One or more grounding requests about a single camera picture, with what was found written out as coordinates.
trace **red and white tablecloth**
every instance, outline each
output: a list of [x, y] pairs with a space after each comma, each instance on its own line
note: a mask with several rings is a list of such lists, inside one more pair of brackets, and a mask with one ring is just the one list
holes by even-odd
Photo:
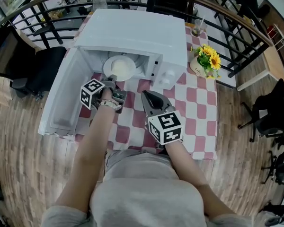
[[[199, 37], [190, 34], [191, 28], [186, 26], [187, 60], [191, 61], [191, 47], [196, 48], [208, 44], [206, 33]], [[101, 79], [95, 73], [92, 78]], [[144, 79], [131, 78], [117, 85], [127, 91], [127, 98], [121, 114], [116, 114], [109, 134], [108, 147], [113, 149], [144, 149], [157, 152], [156, 141], [145, 129], [145, 112], [143, 110], [141, 92], [152, 90], [169, 98], [180, 111], [185, 132], [183, 142], [194, 159], [216, 159], [217, 136], [217, 93], [212, 79], [197, 77], [187, 64], [187, 70], [171, 90], [151, 86]], [[79, 142], [92, 121], [95, 112], [82, 107], [75, 131], [75, 141]]]

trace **flower vase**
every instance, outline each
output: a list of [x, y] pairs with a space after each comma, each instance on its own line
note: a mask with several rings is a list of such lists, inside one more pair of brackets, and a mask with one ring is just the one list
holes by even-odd
[[198, 76], [198, 77], [202, 77], [202, 78], [206, 78], [206, 73], [205, 70], [203, 68], [203, 66], [201, 66], [198, 62], [198, 57], [194, 57], [191, 62], [190, 62], [190, 69]]

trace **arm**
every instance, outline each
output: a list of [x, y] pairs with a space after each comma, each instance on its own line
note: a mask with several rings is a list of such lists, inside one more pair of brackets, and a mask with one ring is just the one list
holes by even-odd
[[[111, 99], [111, 91], [106, 89], [102, 99]], [[111, 107], [100, 106], [80, 142], [75, 155], [70, 178], [55, 205], [72, 207], [87, 212], [99, 172], [104, 161], [108, 135], [115, 116]]]
[[196, 162], [180, 141], [165, 145], [180, 180], [192, 184], [201, 194], [204, 212], [209, 219], [222, 214], [234, 214], [212, 191]]

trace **microwave door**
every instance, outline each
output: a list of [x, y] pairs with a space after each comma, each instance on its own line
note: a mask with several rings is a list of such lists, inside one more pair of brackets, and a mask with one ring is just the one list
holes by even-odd
[[82, 104], [80, 88], [92, 76], [92, 70], [77, 48], [63, 59], [42, 113], [38, 133], [73, 135]]

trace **white bowl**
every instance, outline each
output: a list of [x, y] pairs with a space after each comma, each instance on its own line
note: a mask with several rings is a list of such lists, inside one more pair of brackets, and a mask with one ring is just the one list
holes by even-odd
[[112, 63], [115, 60], [123, 60], [127, 63], [129, 70], [127, 70], [127, 73], [124, 75], [116, 75], [117, 76], [117, 81], [126, 81], [130, 79], [136, 71], [136, 65], [132, 59], [125, 55], [115, 55], [111, 58], [109, 58], [103, 65], [103, 72], [107, 77], [110, 77], [112, 73]]

